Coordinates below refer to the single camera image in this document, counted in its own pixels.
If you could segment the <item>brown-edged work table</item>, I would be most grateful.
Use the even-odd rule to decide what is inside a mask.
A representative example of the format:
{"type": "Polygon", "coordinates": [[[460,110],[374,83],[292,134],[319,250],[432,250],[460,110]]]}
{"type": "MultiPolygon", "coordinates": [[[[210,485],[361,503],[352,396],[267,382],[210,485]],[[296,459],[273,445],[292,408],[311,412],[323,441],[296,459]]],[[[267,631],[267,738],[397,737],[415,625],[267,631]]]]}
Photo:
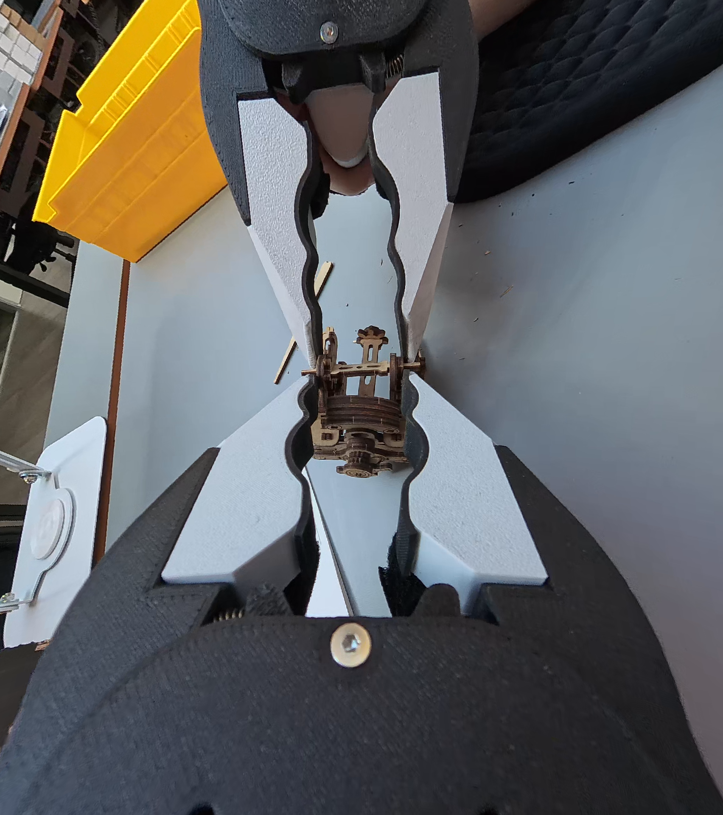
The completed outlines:
{"type": "Polygon", "coordinates": [[[61,110],[68,106],[68,78],[78,46],[64,17],[79,2],[42,2],[33,25],[45,36],[41,62],[31,85],[12,96],[0,137],[0,213],[17,218],[31,203],[50,158],[61,110]]]}

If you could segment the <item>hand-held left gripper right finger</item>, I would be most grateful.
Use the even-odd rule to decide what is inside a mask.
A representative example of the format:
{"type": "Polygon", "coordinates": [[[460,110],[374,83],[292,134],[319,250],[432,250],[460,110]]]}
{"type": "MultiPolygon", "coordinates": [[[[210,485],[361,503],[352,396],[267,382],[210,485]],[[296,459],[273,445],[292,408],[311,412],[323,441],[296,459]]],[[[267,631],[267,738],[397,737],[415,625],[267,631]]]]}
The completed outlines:
{"type": "Polygon", "coordinates": [[[415,373],[403,380],[405,452],[395,539],[425,586],[543,585],[548,577],[492,440],[415,373]]]}

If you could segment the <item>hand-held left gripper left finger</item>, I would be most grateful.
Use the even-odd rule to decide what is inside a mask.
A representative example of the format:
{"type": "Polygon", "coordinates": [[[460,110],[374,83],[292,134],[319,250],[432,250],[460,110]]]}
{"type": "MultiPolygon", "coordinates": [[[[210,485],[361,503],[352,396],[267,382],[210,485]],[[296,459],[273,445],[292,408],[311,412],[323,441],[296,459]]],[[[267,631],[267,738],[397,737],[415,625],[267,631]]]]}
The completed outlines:
{"type": "Polygon", "coordinates": [[[226,438],[163,567],[172,585],[285,589],[301,571],[295,533],[306,517],[293,434],[305,423],[302,377],[226,438]]]}

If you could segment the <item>black office chair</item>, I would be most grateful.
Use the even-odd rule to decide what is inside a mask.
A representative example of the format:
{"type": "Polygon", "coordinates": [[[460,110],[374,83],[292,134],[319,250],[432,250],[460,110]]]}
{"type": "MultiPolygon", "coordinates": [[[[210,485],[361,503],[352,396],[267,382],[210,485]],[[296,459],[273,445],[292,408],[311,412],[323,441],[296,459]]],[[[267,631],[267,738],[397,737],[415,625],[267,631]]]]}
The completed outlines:
{"type": "Polygon", "coordinates": [[[76,239],[61,233],[43,222],[17,219],[14,224],[14,243],[6,260],[12,269],[30,275],[34,267],[54,260],[57,246],[76,247],[76,239]]]}

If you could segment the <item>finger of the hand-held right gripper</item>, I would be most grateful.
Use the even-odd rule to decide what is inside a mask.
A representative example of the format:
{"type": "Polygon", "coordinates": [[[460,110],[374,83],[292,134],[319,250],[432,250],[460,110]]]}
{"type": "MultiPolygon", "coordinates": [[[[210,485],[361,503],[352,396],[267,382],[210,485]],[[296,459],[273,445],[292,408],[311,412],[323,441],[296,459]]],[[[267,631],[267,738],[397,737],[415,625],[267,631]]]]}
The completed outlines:
{"type": "Polygon", "coordinates": [[[273,98],[238,102],[248,231],[287,324],[306,355],[321,354],[321,311],[313,287],[317,252],[309,227],[319,175],[308,124],[273,98]]]}
{"type": "Polygon", "coordinates": [[[413,359],[428,324],[453,209],[438,71],[401,78],[371,128],[376,157],[395,184],[394,249],[404,273],[397,315],[406,330],[401,344],[413,359]]]}

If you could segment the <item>black quilted cloth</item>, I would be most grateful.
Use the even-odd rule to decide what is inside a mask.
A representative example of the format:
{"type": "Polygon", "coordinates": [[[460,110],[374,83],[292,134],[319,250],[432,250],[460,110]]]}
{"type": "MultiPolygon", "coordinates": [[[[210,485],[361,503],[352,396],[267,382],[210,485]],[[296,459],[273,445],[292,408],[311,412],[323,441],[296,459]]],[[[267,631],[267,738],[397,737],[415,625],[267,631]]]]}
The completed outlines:
{"type": "Polygon", "coordinates": [[[514,188],[723,64],[723,1],[539,1],[479,44],[456,201],[514,188]]]}

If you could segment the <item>wooden mechanical model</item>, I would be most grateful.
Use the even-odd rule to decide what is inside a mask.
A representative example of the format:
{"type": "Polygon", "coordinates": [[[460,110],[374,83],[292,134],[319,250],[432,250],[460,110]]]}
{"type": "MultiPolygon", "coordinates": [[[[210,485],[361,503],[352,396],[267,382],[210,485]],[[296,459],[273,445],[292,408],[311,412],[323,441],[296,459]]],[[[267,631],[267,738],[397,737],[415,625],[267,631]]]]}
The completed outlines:
{"type": "Polygon", "coordinates": [[[337,472],[369,478],[407,463],[406,419],[401,412],[405,372],[425,377],[426,360],[405,361],[395,353],[386,360],[378,354],[388,342],[384,330],[370,325],[357,332],[362,361],[337,359],[338,340],[333,328],[323,333],[323,352],[313,369],[316,377],[317,417],[312,423],[314,459],[341,461],[337,472]]]}

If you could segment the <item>grey desk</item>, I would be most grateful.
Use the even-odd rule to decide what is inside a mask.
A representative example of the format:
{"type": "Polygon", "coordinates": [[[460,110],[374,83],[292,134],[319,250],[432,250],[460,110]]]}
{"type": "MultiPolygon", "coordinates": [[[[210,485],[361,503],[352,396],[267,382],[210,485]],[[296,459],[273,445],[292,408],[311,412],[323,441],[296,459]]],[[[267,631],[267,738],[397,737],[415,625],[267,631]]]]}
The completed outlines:
{"type": "MultiPolygon", "coordinates": [[[[452,218],[428,381],[611,556],[723,792],[723,66],[452,218]]],[[[316,221],[351,359],[356,328],[397,340],[389,219],[371,189],[316,221]]],[[[228,189],[132,266],[109,543],[291,383],[289,337],[228,189]]]]}
{"type": "Polygon", "coordinates": [[[121,258],[93,244],[79,245],[45,433],[45,445],[49,445],[95,416],[106,420],[94,565],[104,556],[108,541],[121,378],[116,333],[123,272],[121,258]]]}

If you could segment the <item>person's right forearm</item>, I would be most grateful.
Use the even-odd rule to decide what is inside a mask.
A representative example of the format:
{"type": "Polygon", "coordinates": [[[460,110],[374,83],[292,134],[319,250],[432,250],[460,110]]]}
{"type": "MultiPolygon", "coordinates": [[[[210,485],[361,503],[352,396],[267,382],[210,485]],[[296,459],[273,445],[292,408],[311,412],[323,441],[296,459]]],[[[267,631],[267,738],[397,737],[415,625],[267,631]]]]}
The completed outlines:
{"type": "Polygon", "coordinates": [[[534,3],[525,0],[471,0],[468,2],[476,39],[485,37],[513,20],[534,3]]]}

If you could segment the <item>thin wooden strip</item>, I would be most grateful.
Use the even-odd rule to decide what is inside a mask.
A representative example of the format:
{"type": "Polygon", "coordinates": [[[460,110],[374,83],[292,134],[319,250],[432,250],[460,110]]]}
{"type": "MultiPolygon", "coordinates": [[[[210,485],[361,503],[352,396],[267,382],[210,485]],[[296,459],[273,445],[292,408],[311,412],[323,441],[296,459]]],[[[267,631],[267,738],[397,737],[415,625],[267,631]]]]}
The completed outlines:
{"type": "MultiPolygon", "coordinates": [[[[333,261],[325,261],[321,265],[321,267],[320,267],[320,269],[319,269],[319,271],[318,271],[318,273],[316,275],[316,278],[314,280],[314,291],[315,291],[317,299],[320,298],[321,293],[322,293],[322,291],[323,291],[323,289],[325,287],[326,281],[329,279],[334,266],[335,266],[335,264],[334,264],[333,261]]],[[[294,336],[291,336],[291,339],[290,339],[290,341],[289,341],[289,343],[288,343],[288,345],[286,347],[286,351],[285,351],[285,353],[283,355],[283,359],[282,359],[282,361],[281,361],[281,363],[280,363],[280,365],[279,365],[279,367],[277,369],[277,372],[275,374],[275,379],[274,379],[275,385],[279,385],[280,382],[282,381],[283,376],[284,376],[284,374],[286,372],[286,369],[288,367],[289,362],[291,361],[291,358],[293,356],[293,353],[294,353],[296,347],[297,347],[297,342],[295,341],[294,336]]]]}

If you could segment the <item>yellow plastic bin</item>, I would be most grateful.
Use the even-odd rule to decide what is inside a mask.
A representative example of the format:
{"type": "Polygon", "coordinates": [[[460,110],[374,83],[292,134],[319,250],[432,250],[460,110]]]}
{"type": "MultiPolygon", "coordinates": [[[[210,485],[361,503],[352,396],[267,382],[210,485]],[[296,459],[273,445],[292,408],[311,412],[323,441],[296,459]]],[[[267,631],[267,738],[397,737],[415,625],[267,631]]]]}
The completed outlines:
{"type": "Polygon", "coordinates": [[[35,221],[139,261],[224,189],[200,46],[197,2],[143,2],[61,116],[35,221]]]}

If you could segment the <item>white document stand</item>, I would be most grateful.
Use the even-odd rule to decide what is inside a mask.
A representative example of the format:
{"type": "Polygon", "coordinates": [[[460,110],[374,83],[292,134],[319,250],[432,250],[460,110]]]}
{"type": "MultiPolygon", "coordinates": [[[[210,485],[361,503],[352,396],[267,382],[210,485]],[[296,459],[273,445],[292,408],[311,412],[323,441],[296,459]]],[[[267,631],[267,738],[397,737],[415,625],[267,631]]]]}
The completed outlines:
{"type": "Polygon", "coordinates": [[[66,341],[48,432],[68,433],[34,464],[0,451],[29,485],[24,504],[0,504],[0,648],[48,640],[90,574],[112,383],[100,363],[66,341]]]}

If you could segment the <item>person's right hand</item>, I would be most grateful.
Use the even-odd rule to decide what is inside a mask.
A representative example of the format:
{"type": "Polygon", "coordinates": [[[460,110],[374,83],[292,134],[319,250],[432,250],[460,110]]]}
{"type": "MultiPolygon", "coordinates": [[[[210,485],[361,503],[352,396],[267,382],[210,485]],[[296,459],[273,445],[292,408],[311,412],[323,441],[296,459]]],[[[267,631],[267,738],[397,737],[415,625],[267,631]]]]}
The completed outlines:
{"type": "Polygon", "coordinates": [[[376,185],[370,157],[364,159],[353,167],[343,167],[329,154],[322,158],[323,168],[330,177],[331,192],[355,197],[361,195],[368,188],[376,185]]]}

